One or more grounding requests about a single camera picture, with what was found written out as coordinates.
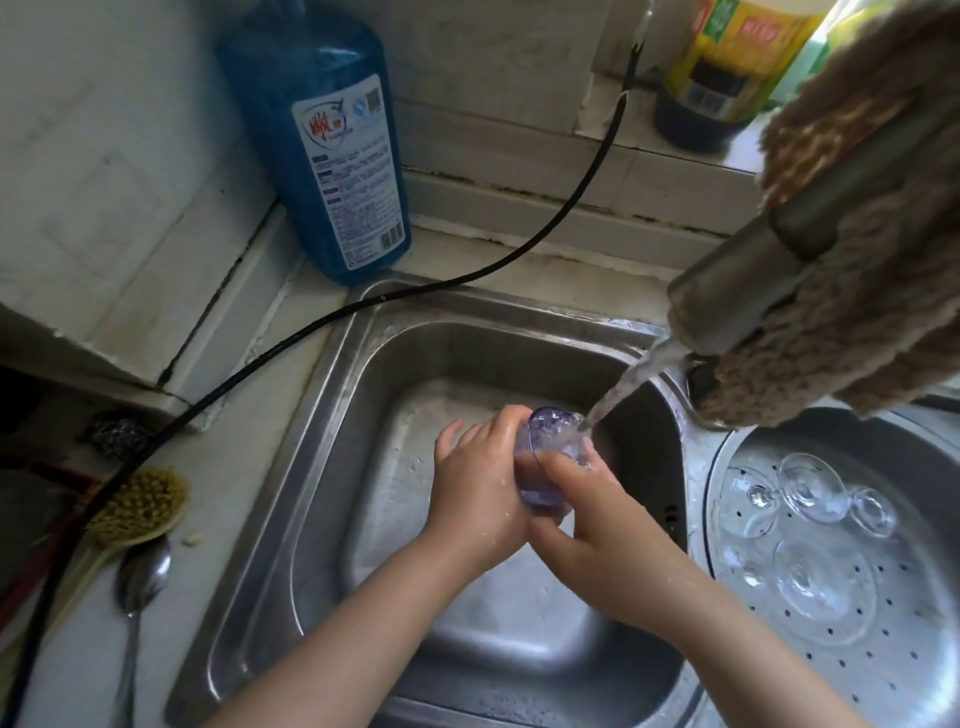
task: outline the clear glass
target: clear glass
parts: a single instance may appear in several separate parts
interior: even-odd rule
[[[780,462],[780,492],[787,505],[809,521],[829,525],[850,510],[850,494],[826,462],[806,452],[793,452]]]
[[[765,589],[771,581],[770,561],[751,540],[725,534],[720,545],[720,558],[730,574],[743,579],[751,589]]]
[[[873,488],[867,487],[853,491],[850,516],[863,530],[878,539],[893,536],[900,521],[894,504]]]
[[[537,453],[555,450],[587,467],[584,441],[590,429],[581,429],[583,421],[583,415],[559,407],[541,407],[516,430],[514,478],[524,502],[544,508],[564,502],[564,492],[543,473]]]
[[[780,504],[780,494],[766,475],[731,466],[720,486],[717,525],[739,538],[758,539],[774,527]]]
[[[780,594],[800,614],[818,621],[836,621],[851,609],[852,588],[844,565],[808,539],[781,541],[774,551]]]

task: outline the blue bottle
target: blue bottle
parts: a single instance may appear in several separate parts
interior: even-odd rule
[[[325,275],[368,279],[410,248],[383,46],[346,13],[267,0],[217,46],[300,243]]]

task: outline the water stream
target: water stream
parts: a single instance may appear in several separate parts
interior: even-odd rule
[[[634,366],[623,373],[611,390],[593,405],[580,429],[586,430],[595,426],[609,415],[614,407],[639,389],[640,385],[677,364],[689,353],[690,349],[672,337],[655,342]]]

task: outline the stainless steel sink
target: stainless steel sink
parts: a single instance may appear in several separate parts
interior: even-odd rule
[[[877,726],[960,724],[960,427],[954,419],[953,427],[931,431],[915,421],[923,414],[912,407],[861,422],[839,405],[808,409],[775,429],[732,435],[709,483],[712,493],[728,467],[776,480],[785,455],[806,452],[828,463],[848,488],[873,488],[891,501],[899,525],[889,539],[868,534],[850,517],[825,526],[783,509],[773,530],[746,546],[761,564],[748,574],[731,553],[736,539],[709,525],[708,508],[716,578]],[[778,570],[774,550],[787,539],[812,541],[828,553],[826,572],[803,565],[797,573]],[[798,575],[814,593],[818,579],[827,581],[843,614],[830,620],[805,614],[790,591]]]
[[[391,275],[355,296],[416,282]],[[507,402],[586,411],[660,334],[471,288],[382,305],[336,327],[181,670],[168,722],[202,722],[419,532],[444,425],[478,422]],[[627,490],[709,569],[711,468],[718,457],[726,468],[747,433],[700,421],[683,382],[668,372],[644,385],[595,439]],[[440,615],[374,724],[705,720],[708,701],[676,651],[602,619],[525,547]]]

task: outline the black cable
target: black cable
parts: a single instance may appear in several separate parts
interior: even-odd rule
[[[63,538],[60,541],[60,545],[57,548],[57,552],[54,555],[53,562],[50,566],[50,572],[47,574],[46,581],[43,583],[43,588],[40,590],[39,598],[36,601],[36,607],[34,607],[34,613],[31,615],[30,623],[27,625],[27,629],[24,632],[23,648],[20,651],[20,659],[17,662],[16,676],[14,677],[10,691],[7,694],[7,710],[4,713],[3,722],[0,723],[0,728],[14,728],[16,722],[20,718],[20,712],[23,710],[23,702],[27,696],[27,689],[30,686],[30,678],[33,675],[34,667],[36,665],[36,657],[39,654],[40,647],[43,642],[43,632],[46,627],[47,619],[50,616],[50,609],[53,606],[54,597],[57,595],[57,588],[60,586],[60,582],[63,579],[63,575],[66,572],[67,566],[70,564],[70,559],[73,558],[74,551],[80,544],[80,540],[83,537],[86,525],[90,522],[90,519],[92,519],[98,512],[100,512],[101,509],[103,509],[105,505],[107,505],[108,501],[116,494],[120,487],[127,482],[131,475],[133,475],[133,473],[157,450],[166,445],[170,439],[180,432],[191,420],[201,414],[205,409],[208,408],[208,406],[213,404],[213,402],[225,395],[237,384],[259,370],[262,366],[272,361],[277,356],[280,356],[291,347],[296,346],[314,331],[325,327],[327,324],[332,324],[334,321],[339,321],[347,316],[351,316],[354,313],[364,310],[365,308],[371,308],[373,306],[381,305],[382,303],[388,303],[390,301],[408,299],[411,296],[421,296],[425,293],[443,291],[447,288],[465,285],[466,283],[473,283],[475,280],[481,279],[484,276],[495,273],[504,266],[510,265],[510,263],[514,262],[522,255],[526,255],[533,250],[543,240],[543,238],[549,235],[558,225],[560,225],[563,219],[570,213],[577,203],[580,202],[580,198],[584,196],[584,192],[587,191],[587,187],[593,181],[593,177],[596,175],[597,170],[600,168],[604,158],[607,156],[607,152],[613,145],[613,139],[616,137],[617,130],[620,128],[620,122],[623,120],[623,113],[627,107],[627,92],[633,87],[634,84],[636,63],[639,61],[641,49],[642,45],[637,45],[631,50],[630,61],[627,63],[627,70],[623,76],[623,86],[622,92],[620,93],[620,98],[616,102],[616,109],[613,112],[610,127],[607,129],[607,133],[600,142],[600,146],[597,149],[596,156],[593,158],[593,162],[590,164],[590,167],[584,177],[580,180],[577,188],[573,190],[573,194],[570,195],[569,199],[550,219],[550,222],[543,226],[540,232],[538,232],[516,250],[504,255],[495,263],[491,263],[480,270],[458,276],[457,278],[438,280],[433,283],[426,283],[425,285],[402,288],[398,291],[392,291],[391,293],[384,294],[383,296],[377,296],[376,298],[348,303],[343,308],[339,308],[332,313],[328,313],[326,316],[323,316],[323,318],[317,319],[312,324],[308,324],[297,331],[297,333],[288,336],[279,344],[276,344],[266,352],[263,352],[250,364],[245,366],[236,374],[230,376],[223,384],[207,394],[196,404],[192,405],[173,422],[165,426],[160,432],[151,438],[151,440],[147,443],[147,446],[135,457],[131,458],[122,466],[120,466],[120,470],[118,470],[116,474],[104,484],[104,486],[90,500],[83,512],[67,526],[67,529],[63,534]]]

